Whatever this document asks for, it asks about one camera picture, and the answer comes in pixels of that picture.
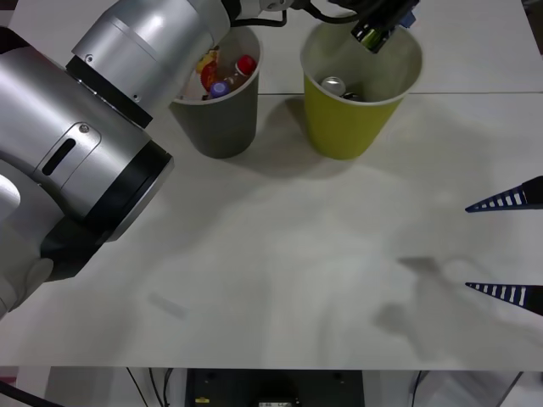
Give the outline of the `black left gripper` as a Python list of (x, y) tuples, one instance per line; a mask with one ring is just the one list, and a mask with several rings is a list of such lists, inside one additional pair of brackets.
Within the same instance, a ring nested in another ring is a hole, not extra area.
[(413, 9), (418, 0), (383, 0), (383, 1), (335, 1), (341, 8), (356, 12), (364, 25), (370, 28), (390, 30), (397, 25), (410, 29), (417, 17)]

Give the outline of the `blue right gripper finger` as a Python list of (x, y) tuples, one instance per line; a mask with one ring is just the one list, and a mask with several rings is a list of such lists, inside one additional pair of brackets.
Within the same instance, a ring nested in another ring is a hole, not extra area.
[(500, 299), (500, 301), (543, 316), (543, 287), (541, 285), (466, 282), (465, 286), (492, 298)]
[(497, 193), (465, 208), (467, 213), (542, 209), (543, 176), (537, 176), (521, 185)]

